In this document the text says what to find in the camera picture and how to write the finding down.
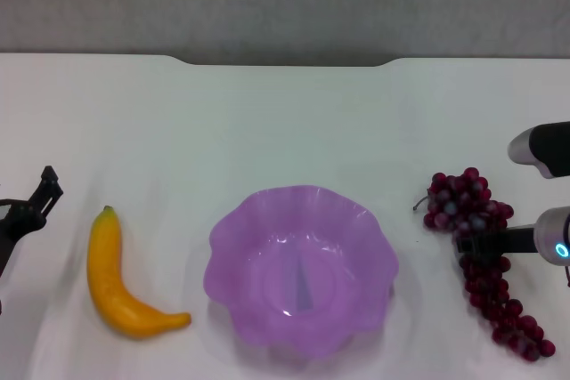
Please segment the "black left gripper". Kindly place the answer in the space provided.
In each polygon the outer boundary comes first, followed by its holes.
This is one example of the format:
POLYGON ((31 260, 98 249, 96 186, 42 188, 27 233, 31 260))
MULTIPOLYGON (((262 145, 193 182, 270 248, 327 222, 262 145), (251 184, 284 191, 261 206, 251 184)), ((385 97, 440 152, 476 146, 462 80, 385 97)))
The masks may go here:
POLYGON ((45 226, 42 214, 49 214, 62 195, 58 175, 52 166, 46 166, 28 201, 1 200, 1 273, 4 273, 17 243, 45 226))

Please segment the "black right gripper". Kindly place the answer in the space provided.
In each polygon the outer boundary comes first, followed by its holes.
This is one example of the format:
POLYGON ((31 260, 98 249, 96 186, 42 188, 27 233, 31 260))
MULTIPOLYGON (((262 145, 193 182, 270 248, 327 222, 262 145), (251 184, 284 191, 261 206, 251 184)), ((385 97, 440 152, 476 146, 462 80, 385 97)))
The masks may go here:
MULTIPOLYGON (((481 231, 459 237, 456 241, 459 253, 508 253, 537 254, 534 227, 514 227, 506 230, 481 231)), ((501 255, 472 255, 476 265, 500 265, 501 255)))

